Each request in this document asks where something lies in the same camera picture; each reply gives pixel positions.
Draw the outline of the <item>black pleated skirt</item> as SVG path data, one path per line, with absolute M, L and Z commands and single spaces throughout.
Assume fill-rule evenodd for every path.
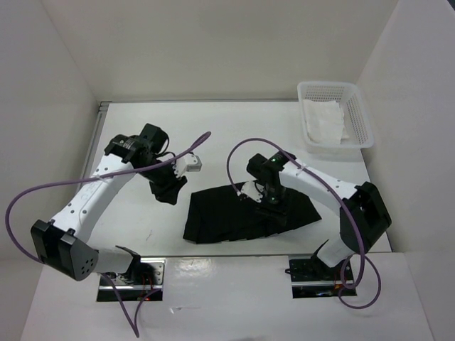
M 231 186 L 191 194 L 183 239 L 195 244 L 251 240 L 281 234 L 321 220 L 309 197 L 286 190 L 287 223 L 256 213 L 258 202 L 241 198 Z

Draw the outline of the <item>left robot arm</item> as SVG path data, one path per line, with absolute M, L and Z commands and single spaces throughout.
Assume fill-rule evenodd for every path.
M 169 137 L 161 128 L 146 124 L 138 135 L 115 136 L 93 173 L 94 181 L 81 187 L 75 197 L 48 222 L 36 221 L 31 236 L 38 258 L 59 272 L 81 281 L 91 273 L 116 273 L 124 283 L 135 283 L 151 267 L 141 262 L 135 251 L 126 247 L 96 250 L 87 245 L 97 221 L 117 193 L 135 175 L 148 168 L 146 178 L 159 202 L 175 205 L 186 184 L 185 174 L 199 171 L 201 162 L 193 153 L 172 161 L 160 161 Z

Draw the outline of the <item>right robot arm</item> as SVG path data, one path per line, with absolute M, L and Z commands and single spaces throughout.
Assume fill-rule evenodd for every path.
M 337 237 L 324 242 L 312 255 L 306 273 L 327 279 L 349 256 L 367 253 L 391 225 L 392 220 L 378 188 L 365 182 L 344 182 L 303 164 L 282 152 L 265 158 L 253 156 L 247 172 L 254 177 L 241 194 L 255 201 L 258 210 L 278 221 L 290 222 L 291 207 L 300 208 L 298 195 L 314 199 L 338 215 Z

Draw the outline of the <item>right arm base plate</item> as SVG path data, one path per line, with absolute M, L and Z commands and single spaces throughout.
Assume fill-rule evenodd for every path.
M 291 280 L 294 299 L 336 297 L 343 287 L 340 262 L 333 268 L 316 263 L 310 256 L 291 256 L 284 272 Z

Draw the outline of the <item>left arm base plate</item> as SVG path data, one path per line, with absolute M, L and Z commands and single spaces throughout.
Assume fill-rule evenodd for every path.
M 109 279 L 119 291 L 120 298 L 125 302 L 139 302 L 148 293 L 146 301 L 161 301 L 163 297 L 165 258 L 144 258 L 141 260 L 146 272 L 134 279 L 127 279 L 115 272 L 108 273 Z

